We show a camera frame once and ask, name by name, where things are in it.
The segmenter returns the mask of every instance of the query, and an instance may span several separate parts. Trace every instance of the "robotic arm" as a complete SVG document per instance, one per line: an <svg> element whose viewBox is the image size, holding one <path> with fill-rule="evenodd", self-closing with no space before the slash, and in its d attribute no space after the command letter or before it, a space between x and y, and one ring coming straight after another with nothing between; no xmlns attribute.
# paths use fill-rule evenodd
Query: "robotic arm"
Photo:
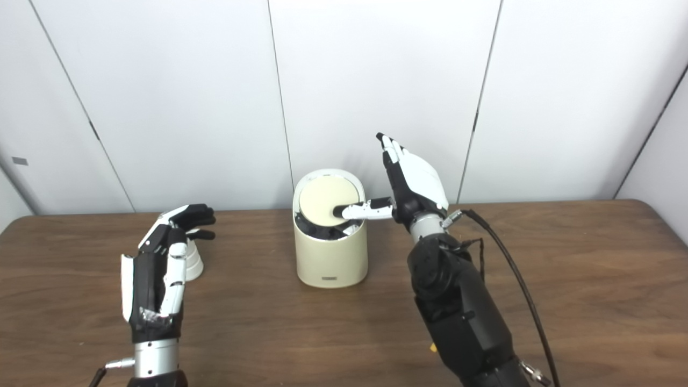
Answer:
<svg viewBox="0 0 688 387"><path fill-rule="evenodd" d="M511 333L467 246L447 233L461 212L447 214L435 169L390 137L377 138L394 198L338 206L334 215L404 224L416 243L407 260L416 306L442 361L464 386L527 387L521 370L547 386L547 378L514 354Z"/></svg>
<svg viewBox="0 0 688 387"><path fill-rule="evenodd" d="M160 214L138 245L138 255L122 255L122 315L131 327L134 357L109 362L91 383L96 386L110 368L134 367L128 387L186 387L179 369L187 249L195 239L215 233L196 229L214 224L213 209L186 205Z"/></svg>

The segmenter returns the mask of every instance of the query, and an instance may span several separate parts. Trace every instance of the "silver cylindrical joint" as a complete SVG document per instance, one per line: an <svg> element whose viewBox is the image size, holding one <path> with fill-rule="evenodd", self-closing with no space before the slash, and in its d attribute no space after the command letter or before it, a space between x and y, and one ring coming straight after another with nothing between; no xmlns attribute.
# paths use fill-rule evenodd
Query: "silver cylindrical joint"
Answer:
<svg viewBox="0 0 688 387"><path fill-rule="evenodd" d="M153 377L179 368L179 340L166 339L134 346L134 377Z"/></svg>
<svg viewBox="0 0 688 387"><path fill-rule="evenodd" d="M416 218L409 227L409 233L413 237L413 242L417 243L421 238L437 233L446 233L442 227L443 219L436 213L428 213Z"/></svg>

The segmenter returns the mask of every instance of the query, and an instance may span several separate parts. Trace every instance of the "small gray label on wall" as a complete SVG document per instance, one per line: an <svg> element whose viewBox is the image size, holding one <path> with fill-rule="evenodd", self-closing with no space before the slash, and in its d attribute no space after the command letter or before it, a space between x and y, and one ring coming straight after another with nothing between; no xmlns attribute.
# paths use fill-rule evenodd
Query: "small gray label on wall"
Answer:
<svg viewBox="0 0 688 387"><path fill-rule="evenodd" d="M17 165L26 165L27 167L29 166L29 160L26 160L23 157L12 157L12 162Z"/></svg>

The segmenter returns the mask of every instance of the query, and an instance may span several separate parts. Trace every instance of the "beige lid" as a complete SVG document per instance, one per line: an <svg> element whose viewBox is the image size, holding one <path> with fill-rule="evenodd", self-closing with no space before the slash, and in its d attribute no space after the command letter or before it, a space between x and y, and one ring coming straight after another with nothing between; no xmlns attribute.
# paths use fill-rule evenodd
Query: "beige lid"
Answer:
<svg viewBox="0 0 688 387"><path fill-rule="evenodd" d="M332 215L335 206L357 203L358 191L347 179L325 175L309 181L301 191L299 206L309 221L324 227L346 222Z"/></svg>

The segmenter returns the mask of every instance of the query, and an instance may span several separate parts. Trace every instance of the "robotic finger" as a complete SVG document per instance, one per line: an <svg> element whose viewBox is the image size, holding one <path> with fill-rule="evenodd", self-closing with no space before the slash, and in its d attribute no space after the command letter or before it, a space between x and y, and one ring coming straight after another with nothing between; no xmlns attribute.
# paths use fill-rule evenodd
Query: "robotic finger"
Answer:
<svg viewBox="0 0 688 387"><path fill-rule="evenodd" d="M390 219L394 202L391 198L377 198L352 205L341 205L334 208L332 215L342 219Z"/></svg>

